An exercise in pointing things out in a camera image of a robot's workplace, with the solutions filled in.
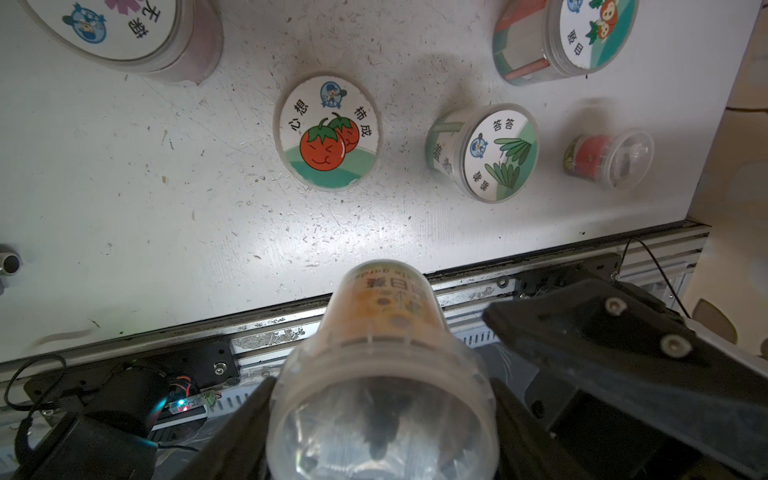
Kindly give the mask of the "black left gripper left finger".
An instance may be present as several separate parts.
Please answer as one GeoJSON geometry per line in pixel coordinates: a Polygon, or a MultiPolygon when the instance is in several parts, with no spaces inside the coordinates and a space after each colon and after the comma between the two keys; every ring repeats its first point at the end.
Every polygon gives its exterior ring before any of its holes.
{"type": "Polygon", "coordinates": [[[276,383],[274,377],[263,380],[175,479],[271,479],[266,442],[276,383]]]}

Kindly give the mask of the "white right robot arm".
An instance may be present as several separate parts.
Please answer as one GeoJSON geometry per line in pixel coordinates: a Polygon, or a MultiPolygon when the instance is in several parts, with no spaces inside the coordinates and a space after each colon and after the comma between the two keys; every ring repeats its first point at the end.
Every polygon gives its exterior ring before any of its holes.
{"type": "Polygon", "coordinates": [[[750,479],[767,476],[767,376],[654,298],[600,279],[497,301],[484,323],[540,370],[750,479]]]}

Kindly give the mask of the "flower lid seed jar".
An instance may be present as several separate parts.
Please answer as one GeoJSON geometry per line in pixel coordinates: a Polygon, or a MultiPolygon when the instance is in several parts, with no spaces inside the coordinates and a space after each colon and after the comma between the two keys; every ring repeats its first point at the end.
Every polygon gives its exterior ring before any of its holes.
{"type": "Polygon", "coordinates": [[[217,68],[224,33],[210,1],[22,1],[25,13],[71,52],[124,73],[202,83],[217,68]]]}

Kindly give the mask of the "small clear seed cup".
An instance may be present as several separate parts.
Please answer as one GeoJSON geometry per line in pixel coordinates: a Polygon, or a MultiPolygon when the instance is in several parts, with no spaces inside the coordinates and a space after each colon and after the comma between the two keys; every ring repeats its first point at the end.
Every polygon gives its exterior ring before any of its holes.
{"type": "Polygon", "coordinates": [[[350,270],[286,359],[266,441],[275,479],[490,479],[500,447],[481,358],[428,280],[395,260],[350,270]]]}

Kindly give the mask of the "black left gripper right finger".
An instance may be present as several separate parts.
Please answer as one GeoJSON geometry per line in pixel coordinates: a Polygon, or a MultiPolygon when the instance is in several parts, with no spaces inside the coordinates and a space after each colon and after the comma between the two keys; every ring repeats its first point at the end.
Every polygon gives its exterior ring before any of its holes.
{"type": "Polygon", "coordinates": [[[499,462],[494,479],[590,479],[591,475],[529,414],[499,379],[496,398],[499,462]]]}

